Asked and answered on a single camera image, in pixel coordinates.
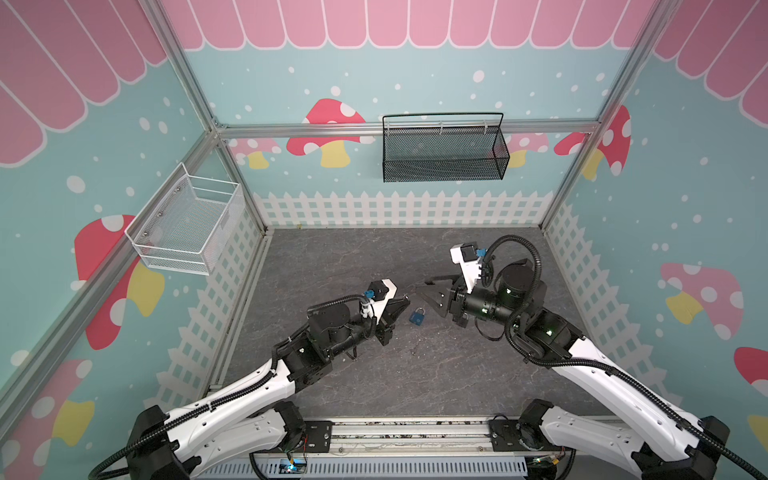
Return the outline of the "blue padlock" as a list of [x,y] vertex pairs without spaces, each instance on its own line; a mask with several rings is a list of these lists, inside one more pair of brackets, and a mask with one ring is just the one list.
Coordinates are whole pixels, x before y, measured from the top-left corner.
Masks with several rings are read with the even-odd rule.
[[412,312],[409,317],[409,321],[416,326],[421,326],[424,322],[425,316],[426,311],[422,307],[419,307]]

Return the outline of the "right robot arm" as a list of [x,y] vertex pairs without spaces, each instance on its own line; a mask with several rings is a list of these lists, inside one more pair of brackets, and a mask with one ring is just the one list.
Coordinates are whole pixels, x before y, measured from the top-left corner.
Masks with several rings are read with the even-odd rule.
[[581,451],[639,479],[712,479],[722,459],[754,479],[764,478],[727,448],[730,430],[723,422],[698,418],[656,394],[545,307],[542,259],[532,242],[504,235],[486,249],[463,243],[450,254],[460,273],[428,278],[416,289],[436,314],[460,326],[468,320],[501,325],[497,338],[525,362],[570,380],[624,423],[616,427],[582,419],[536,399],[517,423],[525,448],[551,444]]

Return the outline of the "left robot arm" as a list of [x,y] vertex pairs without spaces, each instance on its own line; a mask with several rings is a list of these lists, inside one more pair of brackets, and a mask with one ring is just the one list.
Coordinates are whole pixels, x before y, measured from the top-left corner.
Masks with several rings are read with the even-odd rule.
[[406,296],[368,290],[309,307],[306,323],[251,374],[169,412],[141,412],[126,446],[89,478],[193,479],[242,453],[295,449],[306,427],[290,397],[330,373],[336,357],[356,356],[361,343],[387,344],[409,305]]

